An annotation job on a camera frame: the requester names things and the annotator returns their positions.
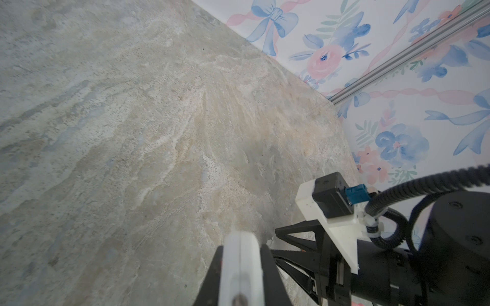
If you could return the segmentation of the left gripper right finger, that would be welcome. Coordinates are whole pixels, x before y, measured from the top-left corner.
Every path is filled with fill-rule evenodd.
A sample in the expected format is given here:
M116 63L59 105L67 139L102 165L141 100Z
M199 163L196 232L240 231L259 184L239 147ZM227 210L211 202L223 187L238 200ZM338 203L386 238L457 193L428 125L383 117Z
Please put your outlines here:
M260 259L263 270L265 306L293 306L271 250L266 244L260 247Z

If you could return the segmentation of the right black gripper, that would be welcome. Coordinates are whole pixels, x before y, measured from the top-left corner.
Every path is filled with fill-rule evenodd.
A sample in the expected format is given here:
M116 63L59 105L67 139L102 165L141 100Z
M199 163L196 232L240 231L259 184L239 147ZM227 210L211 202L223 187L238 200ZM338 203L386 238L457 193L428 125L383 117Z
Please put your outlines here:
M314 239L294 236L301 233L313 233ZM303 250L271 252L276 265L316 304L323 298L329 305L351 305L360 298L375 305L421 305L421 278L405 249L387 251L358 240L358 273L353 274L319 220L277 228L275 234Z

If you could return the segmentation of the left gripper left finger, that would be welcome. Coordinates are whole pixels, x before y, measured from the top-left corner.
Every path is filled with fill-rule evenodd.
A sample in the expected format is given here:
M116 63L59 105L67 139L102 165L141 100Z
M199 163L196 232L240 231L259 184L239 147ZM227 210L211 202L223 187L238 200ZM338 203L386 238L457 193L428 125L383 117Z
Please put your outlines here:
M223 246L219 246L200 287L193 306L217 306L222 274Z

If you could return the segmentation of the white remote control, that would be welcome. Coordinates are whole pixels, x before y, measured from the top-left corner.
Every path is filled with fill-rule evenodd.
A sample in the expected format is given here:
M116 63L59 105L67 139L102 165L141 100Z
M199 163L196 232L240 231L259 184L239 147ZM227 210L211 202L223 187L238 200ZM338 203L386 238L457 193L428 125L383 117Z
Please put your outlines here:
M219 305L265 305L259 242L251 232L232 232L224 241Z

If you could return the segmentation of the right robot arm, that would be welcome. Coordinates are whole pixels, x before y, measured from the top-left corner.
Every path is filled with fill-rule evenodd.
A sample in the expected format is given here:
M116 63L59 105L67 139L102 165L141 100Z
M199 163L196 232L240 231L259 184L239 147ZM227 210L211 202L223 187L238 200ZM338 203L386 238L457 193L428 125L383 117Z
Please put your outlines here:
M295 251L274 250L276 264L315 302L350 305L488 305L489 195L459 191L435 201L416 252L357 243L358 272L318 221L279 228Z

